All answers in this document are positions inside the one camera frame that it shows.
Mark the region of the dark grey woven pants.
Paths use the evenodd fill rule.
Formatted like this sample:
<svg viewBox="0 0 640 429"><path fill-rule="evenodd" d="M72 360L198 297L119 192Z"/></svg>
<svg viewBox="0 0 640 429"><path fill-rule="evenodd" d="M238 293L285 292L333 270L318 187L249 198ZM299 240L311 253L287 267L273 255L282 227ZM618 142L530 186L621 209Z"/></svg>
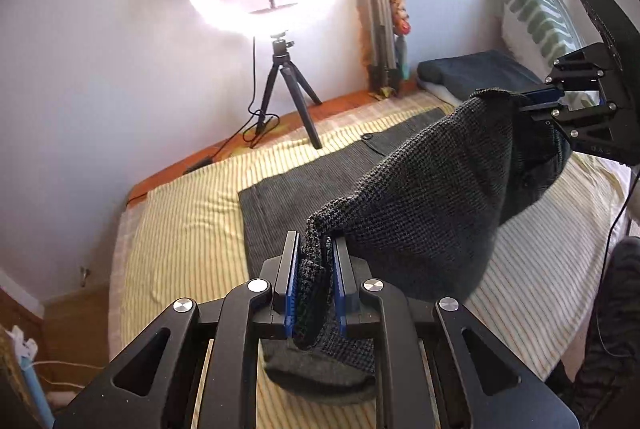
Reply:
<svg viewBox="0 0 640 429"><path fill-rule="evenodd" d="M268 378L323 403L367 401L371 342L344 338L333 304L332 239L406 296L469 297L498 228L559 178L570 145L506 91L474 94L452 114L421 112L239 195L250 273L300 236L295 325L262 346Z"/></svg>

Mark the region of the green striped white pillow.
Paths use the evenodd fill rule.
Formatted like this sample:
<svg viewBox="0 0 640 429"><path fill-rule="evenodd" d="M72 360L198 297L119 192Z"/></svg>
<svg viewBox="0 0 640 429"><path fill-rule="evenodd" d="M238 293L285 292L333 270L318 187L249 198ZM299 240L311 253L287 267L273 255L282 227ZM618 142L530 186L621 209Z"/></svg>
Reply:
<svg viewBox="0 0 640 429"><path fill-rule="evenodd" d="M562 0L500 0L500 4L503 42L540 82L558 58L586 46Z"/></svg>

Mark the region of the folded dark navy garment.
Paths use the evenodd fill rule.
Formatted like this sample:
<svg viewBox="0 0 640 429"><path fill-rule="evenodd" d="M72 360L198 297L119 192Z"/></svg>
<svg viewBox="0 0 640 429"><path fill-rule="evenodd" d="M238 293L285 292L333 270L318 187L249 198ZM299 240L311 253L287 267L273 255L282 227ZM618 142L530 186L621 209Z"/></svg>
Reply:
<svg viewBox="0 0 640 429"><path fill-rule="evenodd" d="M416 83L444 102L458 106L476 90L529 91L541 80L512 57L496 50L427 60L416 67Z"/></svg>

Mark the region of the yellow striped bed sheet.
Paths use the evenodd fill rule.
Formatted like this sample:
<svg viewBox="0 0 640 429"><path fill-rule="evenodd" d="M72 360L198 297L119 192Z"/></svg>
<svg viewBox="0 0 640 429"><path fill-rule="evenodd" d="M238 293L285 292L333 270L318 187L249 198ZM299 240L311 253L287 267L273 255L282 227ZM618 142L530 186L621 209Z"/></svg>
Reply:
<svg viewBox="0 0 640 429"><path fill-rule="evenodd" d="M224 296L248 277L239 195L314 161L300 132L157 187L122 214L112 276L108 345L117 354L169 302ZM538 377L579 357L578 335L597 293L604 250L625 232L618 212L630 171L575 154L541 200L501 227L468 308Z"/></svg>

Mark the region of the folded silver tripod stand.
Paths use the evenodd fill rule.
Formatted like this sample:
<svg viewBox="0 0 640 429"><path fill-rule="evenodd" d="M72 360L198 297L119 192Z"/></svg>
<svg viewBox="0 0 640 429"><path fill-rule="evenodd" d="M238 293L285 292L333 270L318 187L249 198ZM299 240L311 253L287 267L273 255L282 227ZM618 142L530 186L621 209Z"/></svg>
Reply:
<svg viewBox="0 0 640 429"><path fill-rule="evenodd" d="M357 8L362 61L367 68L369 89L382 97L396 95L400 91L401 73L390 0L357 0Z"/></svg>

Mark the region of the black mini tripod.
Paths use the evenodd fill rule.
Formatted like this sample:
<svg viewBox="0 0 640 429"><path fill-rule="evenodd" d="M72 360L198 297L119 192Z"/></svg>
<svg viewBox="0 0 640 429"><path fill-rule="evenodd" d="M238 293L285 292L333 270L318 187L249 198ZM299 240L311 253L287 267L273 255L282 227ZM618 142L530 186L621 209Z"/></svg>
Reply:
<svg viewBox="0 0 640 429"><path fill-rule="evenodd" d="M277 75L280 74L288 88L288 93L290 93L292 97L299 118L302 119L304 129L307 132L312 147L322 149L320 136L314 125L314 120L311 118L310 111L307 108L304 94L316 105L321 105L322 100L320 100L316 92L314 92L314 89L311 88L311 85L299 68L293 63L290 55L290 48L293 46L294 42L286 40L284 32L275 34L272 37L272 65L267 77L264 94L262 94L262 103L258 109L255 133L257 136L261 136L266 131L268 106Z"/></svg>

